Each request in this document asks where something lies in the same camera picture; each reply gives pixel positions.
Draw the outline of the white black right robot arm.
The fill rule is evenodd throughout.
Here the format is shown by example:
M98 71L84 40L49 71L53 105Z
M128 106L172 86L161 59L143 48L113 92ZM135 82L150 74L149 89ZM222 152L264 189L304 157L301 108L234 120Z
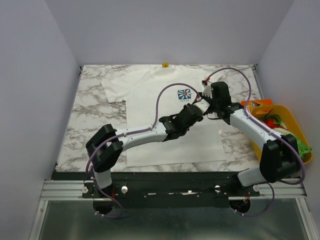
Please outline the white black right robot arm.
M285 178L301 174L300 184L306 176L304 163L299 155L296 138L283 135L256 119L240 103L231 101L228 85L223 81L211 83L203 80L202 98L209 104L207 112L216 113L220 120L239 129L260 149L259 166L239 172L230 183L230 191L241 196L248 187L264 182L283 182Z

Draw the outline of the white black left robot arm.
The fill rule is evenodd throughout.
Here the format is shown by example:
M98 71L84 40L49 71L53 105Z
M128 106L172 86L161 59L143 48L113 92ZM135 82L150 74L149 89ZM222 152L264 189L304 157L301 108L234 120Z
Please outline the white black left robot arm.
M93 191L101 198L110 194L111 168L122 152L137 146L176 140L184 136L191 126L202 121L208 108L208 102L202 99L185 105L178 114L157 119L153 126L126 130L123 133L114 129L111 124L104 125L85 145L93 164L93 176L96 181Z

